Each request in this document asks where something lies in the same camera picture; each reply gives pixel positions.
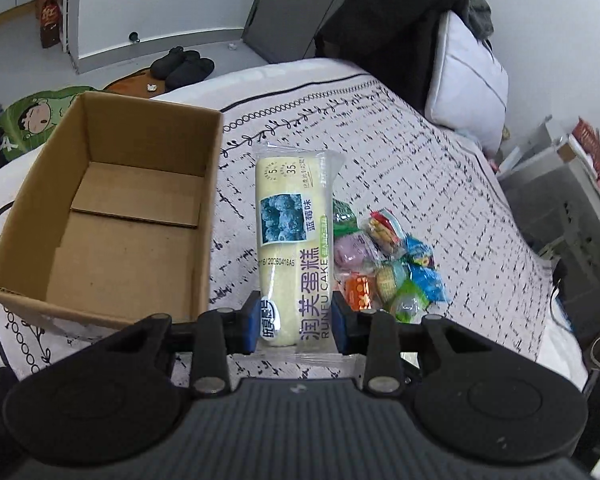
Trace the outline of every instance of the green rug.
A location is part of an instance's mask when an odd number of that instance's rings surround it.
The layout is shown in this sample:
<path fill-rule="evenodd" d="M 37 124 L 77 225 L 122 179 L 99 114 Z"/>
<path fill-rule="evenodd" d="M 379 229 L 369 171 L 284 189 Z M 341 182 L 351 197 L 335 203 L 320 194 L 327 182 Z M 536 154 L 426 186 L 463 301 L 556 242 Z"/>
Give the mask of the green rug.
<path fill-rule="evenodd" d="M 49 138 L 76 96 L 90 86 L 44 91 L 14 102 L 0 116 L 0 151 L 7 161 L 35 150 Z"/>

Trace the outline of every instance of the door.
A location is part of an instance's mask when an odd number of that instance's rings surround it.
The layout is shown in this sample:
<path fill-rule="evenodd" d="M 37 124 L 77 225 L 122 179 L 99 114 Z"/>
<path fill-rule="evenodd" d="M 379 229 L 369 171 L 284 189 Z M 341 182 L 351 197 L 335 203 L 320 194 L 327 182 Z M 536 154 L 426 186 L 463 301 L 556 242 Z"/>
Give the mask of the door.
<path fill-rule="evenodd" d="M 333 0 L 256 0 L 243 39 L 269 62 L 302 59 Z"/>

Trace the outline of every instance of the white pillow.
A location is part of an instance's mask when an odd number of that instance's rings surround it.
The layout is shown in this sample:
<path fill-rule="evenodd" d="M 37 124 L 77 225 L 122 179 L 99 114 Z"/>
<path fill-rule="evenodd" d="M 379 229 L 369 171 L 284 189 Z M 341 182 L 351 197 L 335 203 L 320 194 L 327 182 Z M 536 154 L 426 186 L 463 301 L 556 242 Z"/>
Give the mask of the white pillow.
<path fill-rule="evenodd" d="M 492 52 L 451 10 L 440 18 L 425 117 L 475 135 L 488 156 L 502 138 L 509 77 Z"/>

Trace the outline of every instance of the bed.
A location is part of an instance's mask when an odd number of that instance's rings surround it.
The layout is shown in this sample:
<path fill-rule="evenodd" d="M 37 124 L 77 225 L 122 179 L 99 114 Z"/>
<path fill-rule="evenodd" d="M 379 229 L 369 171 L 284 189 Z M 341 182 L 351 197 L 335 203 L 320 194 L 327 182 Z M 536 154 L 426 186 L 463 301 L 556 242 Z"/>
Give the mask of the bed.
<path fill-rule="evenodd" d="M 525 244 L 493 171 L 470 141 L 432 126 L 358 67 L 329 59 L 243 70 L 157 99 L 215 108 L 225 116 L 210 308 L 239 308 L 258 288 L 251 147 L 272 141 L 329 148 L 346 157 L 334 184 L 336 198 L 349 202 L 359 218 L 390 208 L 413 235 L 433 245 L 452 301 L 431 312 L 584 386 L 582 355 L 551 298 L 550 269 Z M 0 170 L 0 231 L 37 154 Z M 10 365 L 22 378 L 104 334 L 81 327 L 82 337 L 71 338 L 62 335 L 62 324 L 58 328 L 44 332 L 0 305 L 0 366 Z M 290 354 L 230 364 L 236 377 L 261 375 L 263 368 L 278 376 L 346 376 L 360 367 L 355 360 Z M 186 372 L 183 356 L 174 380 Z"/>

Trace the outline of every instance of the black slipper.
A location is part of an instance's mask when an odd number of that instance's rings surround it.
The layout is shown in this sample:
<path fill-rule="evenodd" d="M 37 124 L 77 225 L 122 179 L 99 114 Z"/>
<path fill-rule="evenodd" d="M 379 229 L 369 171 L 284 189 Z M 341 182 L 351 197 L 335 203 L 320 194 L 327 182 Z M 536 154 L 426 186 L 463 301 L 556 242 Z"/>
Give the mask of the black slipper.
<path fill-rule="evenodd" d="M 197 50 L 187 50 L 185 52 L 181 46 L 175 46 L 166 56 L 162 56 L 151 63 L 151 75 L 160 81 L 164 81 L 185 59 L 200 59 L 200 53 Z"/>
<path fill-rule="evenodd" d="M 215 67 L 214 62 L 206 57 L 201 59 L 187 58 L 176 70 L 169 74 L 164 81 L 164 87 L 167 92 L 170 92 L 176 88 L 199 83 L 209 77 Z"/>

